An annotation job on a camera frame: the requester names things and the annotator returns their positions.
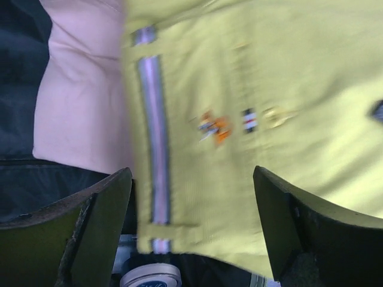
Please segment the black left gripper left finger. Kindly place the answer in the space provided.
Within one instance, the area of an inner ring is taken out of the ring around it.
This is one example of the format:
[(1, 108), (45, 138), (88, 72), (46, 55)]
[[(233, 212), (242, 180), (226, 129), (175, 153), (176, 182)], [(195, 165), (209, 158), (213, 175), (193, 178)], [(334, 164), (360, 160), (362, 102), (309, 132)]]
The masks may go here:
[(1, 286), (108, 286), (132, 174), (1, 224)]

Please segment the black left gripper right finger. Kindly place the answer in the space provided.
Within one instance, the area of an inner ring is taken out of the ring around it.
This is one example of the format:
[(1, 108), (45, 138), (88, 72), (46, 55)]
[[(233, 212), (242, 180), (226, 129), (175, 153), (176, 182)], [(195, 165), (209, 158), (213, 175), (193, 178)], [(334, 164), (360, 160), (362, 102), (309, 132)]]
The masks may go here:
[(282, 286), (382, 286), (382, 219), (253, 174), (274, 280)]

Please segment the yellow shorts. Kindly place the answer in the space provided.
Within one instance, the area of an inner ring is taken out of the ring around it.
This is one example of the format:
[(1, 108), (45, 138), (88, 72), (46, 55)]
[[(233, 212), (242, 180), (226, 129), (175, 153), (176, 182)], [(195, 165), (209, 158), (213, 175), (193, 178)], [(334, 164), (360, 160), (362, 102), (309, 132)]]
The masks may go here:
[(127, 1), (138, 250), (271, 277), (262, 166), (382, 216), (381, 1)]

